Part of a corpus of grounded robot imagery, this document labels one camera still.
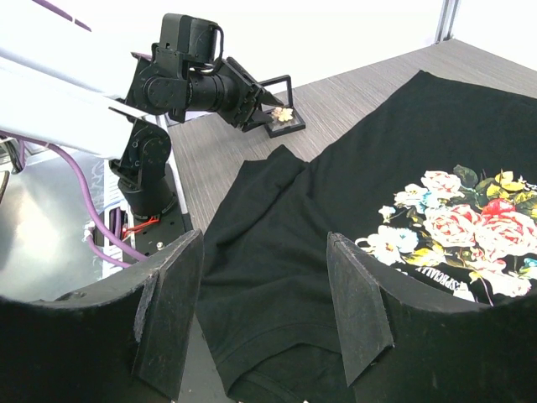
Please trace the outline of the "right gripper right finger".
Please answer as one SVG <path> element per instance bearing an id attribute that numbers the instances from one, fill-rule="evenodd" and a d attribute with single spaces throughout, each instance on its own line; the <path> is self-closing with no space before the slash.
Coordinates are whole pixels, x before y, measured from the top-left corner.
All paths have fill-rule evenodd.
<path id="1" fill-rule="evenodd" d="M 487 306 L 388 267 L 339 233 L 326 260 L 358 402 L 533 402 L 536 298 Z"/>

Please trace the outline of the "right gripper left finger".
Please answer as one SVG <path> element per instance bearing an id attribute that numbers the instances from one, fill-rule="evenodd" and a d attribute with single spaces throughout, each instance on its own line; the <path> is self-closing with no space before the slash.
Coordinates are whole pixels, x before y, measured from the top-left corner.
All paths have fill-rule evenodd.
<path id="1" fill-rule="evenodd" d="M 2 401 L 177 400 L 203 259 L 194 230 L 55 301 L 2 298 Z"/>

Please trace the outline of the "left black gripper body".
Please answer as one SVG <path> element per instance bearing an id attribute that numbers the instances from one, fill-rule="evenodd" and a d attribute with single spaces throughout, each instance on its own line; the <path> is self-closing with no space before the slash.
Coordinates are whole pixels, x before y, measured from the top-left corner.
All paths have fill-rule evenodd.
<path id="1" fill-rule="evenodd" d="M 190 72 L 187 111 L 218 114 L 226 123 L 239 128 L 258 105 L 261 86 L 232 57 L 226 58 L 216 73 Z"/>

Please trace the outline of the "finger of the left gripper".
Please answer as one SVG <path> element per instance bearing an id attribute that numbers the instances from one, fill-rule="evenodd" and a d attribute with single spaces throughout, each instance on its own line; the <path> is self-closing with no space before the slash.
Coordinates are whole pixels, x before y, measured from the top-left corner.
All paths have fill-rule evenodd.
<path id="1" fill-rule="evenodd" d="M 271 122 L 273 122 L 273 117 L 270 113 L 265 113 L 262 110 L 255 109 L 252 115 L 241 126 L 241 130 L 243 133 L 246 133 Z"/>
<path id="2" fill-rule="evenodd" d="M 283 107 L 284 103 L 279 100 L 274 94 L 268 91 L 264 86 L 259 88 L 258 105 L 266 105 L 270 107 Z"/>

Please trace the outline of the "gold flower brooch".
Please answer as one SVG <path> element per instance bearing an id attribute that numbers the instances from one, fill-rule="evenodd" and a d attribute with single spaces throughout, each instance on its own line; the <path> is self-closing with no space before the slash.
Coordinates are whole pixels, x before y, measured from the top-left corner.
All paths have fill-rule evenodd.
<path id="1" fill-rule="evenodd" d="M 294 109 L 289 107 L 275 107 L 270 115 L 275 122 L 287 123 L 294 119 Z"/>

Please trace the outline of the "black floral print t-shirt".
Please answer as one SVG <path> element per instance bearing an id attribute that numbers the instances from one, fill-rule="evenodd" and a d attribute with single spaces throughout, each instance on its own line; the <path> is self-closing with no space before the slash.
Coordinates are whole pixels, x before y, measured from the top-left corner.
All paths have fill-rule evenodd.
<path id="1" fill-rule="evenodd" d="M 229 399 L 358 402 L 330 233 L 466 301 L 536 298 L 536 101 L 421 71 L 313 160 L 245 162 L 206 231 L 196 310 Z"/>

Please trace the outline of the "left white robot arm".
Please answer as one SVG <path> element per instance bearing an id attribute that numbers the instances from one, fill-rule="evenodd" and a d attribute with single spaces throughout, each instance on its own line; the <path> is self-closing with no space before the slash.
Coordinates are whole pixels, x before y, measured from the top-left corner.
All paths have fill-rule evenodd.
<path id="1" fill-rule="evenodd" d="M 83 29 L 33 1 L 1 5 L 1 129 L 108 161 L 133 214 L 177 202 L 166 180 L 171 140 L 158 117 L 218 114 L 248 131 L 271 121 L 280 100 L 233 58 L 223 32 L 184 14 L 163 17 L 150 57 Z"/>

